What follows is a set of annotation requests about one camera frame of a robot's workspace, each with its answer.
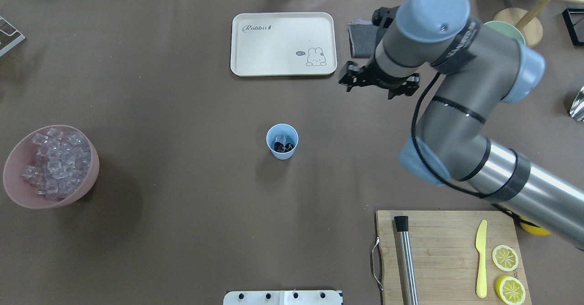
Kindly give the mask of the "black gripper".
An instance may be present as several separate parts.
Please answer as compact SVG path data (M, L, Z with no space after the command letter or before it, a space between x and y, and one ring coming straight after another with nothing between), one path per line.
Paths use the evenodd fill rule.
M388 89L388 100L391 100L401 95L412 96L419 89L420 74L409 76L406 68L387 55L382 40L396 19L398 8L380 7L373 12L372 44L367 45L371 50L370 59L364 68L353 61L344 64L339 84L346 87L346 92L351 92L354 87L366 87L366 84L375 85Z

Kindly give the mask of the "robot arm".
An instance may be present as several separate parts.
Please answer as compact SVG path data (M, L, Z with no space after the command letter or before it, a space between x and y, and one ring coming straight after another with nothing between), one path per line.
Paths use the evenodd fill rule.
M563 237L582 250L583 192L486 138L499 103L522 100L542 79L542 55L470 15L469 0L406 0L363 67L348 61L340 84L411 96L407 79L425 63L444 76L400 152L401 165L434 185L467 182L469 195Z

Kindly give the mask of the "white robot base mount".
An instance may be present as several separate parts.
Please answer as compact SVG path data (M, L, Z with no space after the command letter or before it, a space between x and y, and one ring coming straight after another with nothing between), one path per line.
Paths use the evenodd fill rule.
M224 305L342 305L337 290L261 290L227 292Z

